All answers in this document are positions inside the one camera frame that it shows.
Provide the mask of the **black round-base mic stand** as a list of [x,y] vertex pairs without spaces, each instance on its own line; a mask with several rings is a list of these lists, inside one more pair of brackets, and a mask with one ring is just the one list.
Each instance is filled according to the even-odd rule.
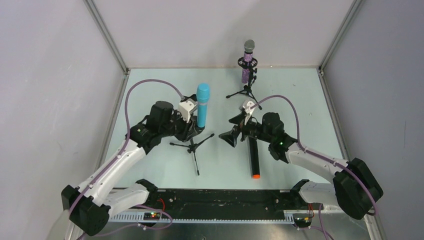
[[181,115],[184,130],[179,138],[182,142],[187,142],[193,137],[201,134],[205,129],[206,113],[203,103],[198,103],[196,94],[182,96],[178,104],[178,112]]

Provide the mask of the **black small tripod stand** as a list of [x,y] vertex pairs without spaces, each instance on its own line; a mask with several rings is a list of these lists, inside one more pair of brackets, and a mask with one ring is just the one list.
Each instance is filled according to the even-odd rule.
[[178,146],[178,147],[183,147],[183,148],[187,148],[187,152],[189,154],[193,155],[193,159],[194,159],[194,164],[195,164],[195,170],[196,170],[196,175],[200,176],[200,170],[199,170],[199,165],[198,165],[198,161],[197,161],[197,156],[196,156],[196,150],[199,146],[201,146],[204,142],[206,142],[207,140],[213,138],[215,136],[214,133],[212,133],[211,135],[209,135],[208,137],[206,137],[205,139],[203,139],[202,141],[195,143],[193,139],[190,139],[189,144],[188,145],[184,145],[184,144],[177,144],[177,143],[173,143],[170,142],[169,145],[170,146]]

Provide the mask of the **turquoise microphone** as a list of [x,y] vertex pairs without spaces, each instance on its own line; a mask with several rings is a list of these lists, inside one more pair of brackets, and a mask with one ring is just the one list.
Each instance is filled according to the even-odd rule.
[[207,83],[201,83],[197,86],[197,126],[204,128],[206,126],[208,102],[210,99],[210,86]]

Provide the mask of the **black tripod shock-mount stand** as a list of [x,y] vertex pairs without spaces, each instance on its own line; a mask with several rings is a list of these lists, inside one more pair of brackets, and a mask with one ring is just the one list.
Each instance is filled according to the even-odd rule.
[[249,69],[248,83],[247,84],[242,83],[243,84],[242,90],[239,90],[235,93],[229,94],[225,98],[229,99],[229,98],[231,98],[235,95],[244,95],[244,96],[247,96],[247,97],[253,99],[255,103],[258,103],[256,97],[253,94],[253,90],[252,90],[252,86],[257,79],[256,73],[258,71],[258,69],[257,69],[258,61],[254,57],[252,57],[250,62],[245,62],[243,60],[243,57],[241,57],[237,60],[237,64],[242,68],[242,70],[243,69]]

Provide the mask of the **purple glitter microphone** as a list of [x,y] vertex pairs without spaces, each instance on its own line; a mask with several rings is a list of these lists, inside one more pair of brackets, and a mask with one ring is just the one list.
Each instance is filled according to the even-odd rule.
[[[252,39],[248,39],[245,43],[244,43],[244,55],[243,55],[243,60],[248,63],[252,60],[253,57],[253,50],[255,49],[255,41]],[[241,75],[241,82],[244,85],[248,84],[249,81],[249,69],[247,68],[243,68],[242,69],[242,75]]]

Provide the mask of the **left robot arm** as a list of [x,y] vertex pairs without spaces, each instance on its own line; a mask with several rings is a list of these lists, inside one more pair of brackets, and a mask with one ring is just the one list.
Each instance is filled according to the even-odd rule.
[[121,192],[111,191],[162,139],[174,137],[187,142],[202,133],[207,112],[207,100],[184,98],[177,108],[170,102],[157,101],[143,120],[127,127],[124,141],[109,160],[78,186],[67,185],[61,191],[68,219],[91,237],[99,234],[111,217],[145,203],[152,192],[146,180]]

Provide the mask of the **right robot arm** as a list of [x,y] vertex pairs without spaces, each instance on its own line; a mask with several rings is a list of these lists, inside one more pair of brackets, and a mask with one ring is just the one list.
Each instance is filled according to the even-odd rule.
[[276,112],[267,112],[262,122],[245,120],[241,113],[229,120],[234,126],[219,138],[235,147],[238,138],[268,143],[270,155],[277,161],[296,165],[324,178],[326,183],[299,181],[293,190],[308,204],[319,203],[339,207],[351,218],[362,219],[371,214],[374,204],[384,191],[367,164],[359,159],[345,160],[301,146],[296,138],[284,130],[284,123]]

